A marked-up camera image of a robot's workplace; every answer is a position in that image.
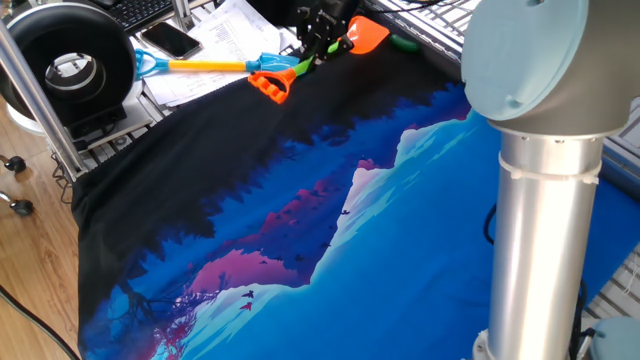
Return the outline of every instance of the silver metal cylinder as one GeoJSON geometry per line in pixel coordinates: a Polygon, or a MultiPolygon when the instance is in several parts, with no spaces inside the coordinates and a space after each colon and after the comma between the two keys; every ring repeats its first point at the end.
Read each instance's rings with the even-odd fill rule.
{"type": "Polygon", "coordinates": [[[4,24],[0,24],[0,63],[33,117],[42,126],[51,147],[58,154],[71,178],[75,180],[85,173],[87,168],[80,154],[71,145],[71,138],[4,24]]]}
{"type": "Polygon", "coordinates": [[[503,132],[488,333],[497,360],[566,358],[602,143],[503,132]]]}

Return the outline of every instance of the black cable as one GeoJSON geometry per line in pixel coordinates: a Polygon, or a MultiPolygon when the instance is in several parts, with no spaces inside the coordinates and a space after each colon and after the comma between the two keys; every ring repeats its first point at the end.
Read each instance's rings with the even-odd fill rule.
{"type": "Polygon", "coordinates": [[[427,1],[418,1],[418,0],[411,0],[411,1],[406,1],[412,4],[422,4],[420,6],[416,6],[410,9],[398,9],[398,10],[368,10],[367,12],[371,13],[371,14],[395,14],[395,13],[401,13],[401,12],[409,12],[409,11],[415,11],[415,10],[422,10],[422,9],[426,9],[430,6],[435,6],[435,5],[440,5],[440,6],[446,6],[446,5],[453,5],[458,1],[454,1],[451,3],[447,3],[447,4],[441,4],[443,1],[445,0],[427,0],[427,1]]]}
{"type": "Polygon", "coordinates": [[[491,210],[489,210],[487,217],[484,219],[484,227],[482,228],[482,232],[484,233],[484,238],[487,239],[487,241],[491,245],[493,245],[494,241],[491,235],[489,234],[489,225],[491,225],[491,219],[493,219],[493,216],[496,214],[497,206],[498,204],[493,204],[493,207],[491,208],[491,210]]]}
{"type": "Polygon", "coordinates": [[[9,305],[11,305],[12,308],[14,308],[17,312],[20,313],[20,315],[29,319],[32,323],[34,323],[37,327],[39,327],[40,330],[44,331],[47,335],[49,335],[49,337],[53,339],[53,341],[55,341],[56,344],[58,344],[58,346],[60,346],[62,351],[64,351],[65,354],[67,354],[69,359],[80,360],[80,357],[76,355],[76,353],[73,351],[71,346],[69,346],[69,344],[67,344],[62,339],[62,337],[57,332],[55,332],[55,330],[53,330],[49,325],[47,325],[47,323],[42,321],[42,319],[37,317],[34,313],[29,311],[29,309],[27,309],[22,304],[20,304],[20,302],[16,300],[13,296],[11,296],[11,294],[9,294],[9,292],[7,292],[7,290],[4,287],[2,287],[2,285],[0,285],[0,297],[3,298],[7,303],[9,303],[9,305]]]}

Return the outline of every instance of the black keyboard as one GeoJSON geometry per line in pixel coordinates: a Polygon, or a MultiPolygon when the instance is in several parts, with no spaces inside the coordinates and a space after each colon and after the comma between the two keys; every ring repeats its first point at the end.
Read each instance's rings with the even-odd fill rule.
{"type": "Polygon", "coordinates": [[[171,11],[171,0],[121,0],[107,10],[127,34],[141,30],[171,11]]]}

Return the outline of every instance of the paper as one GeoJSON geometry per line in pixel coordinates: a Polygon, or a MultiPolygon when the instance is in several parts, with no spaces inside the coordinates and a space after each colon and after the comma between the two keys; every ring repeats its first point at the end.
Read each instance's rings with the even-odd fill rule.
{"type": "MultiPolygon", "coordinates": [[[[211,14],[204,10],[194,11],[200,21],[189,35],[202,43],[203,50],[190,60],[247,61],[256,60],[263,52],[280,51],[280,32],[246,1],[230,0],[225,5],[211,14]]],[[[159,58],[167,58],[152,47],[147,46],[144,50],[159,58]]],[[[174,72],[145,77],[145,82],[158,104],[177,106],[247,75],[174,72]]]]}

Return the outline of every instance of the smartphone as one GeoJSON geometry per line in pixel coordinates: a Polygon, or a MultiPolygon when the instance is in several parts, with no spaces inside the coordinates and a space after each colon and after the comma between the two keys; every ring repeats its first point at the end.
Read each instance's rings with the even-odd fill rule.
{"type": "Polygon", "coordinates": [[[152,26],[140,36],[142,40],[174,59],[187,59],[202,50],[202,44],[198,40],[165,22],[152,26]]]}

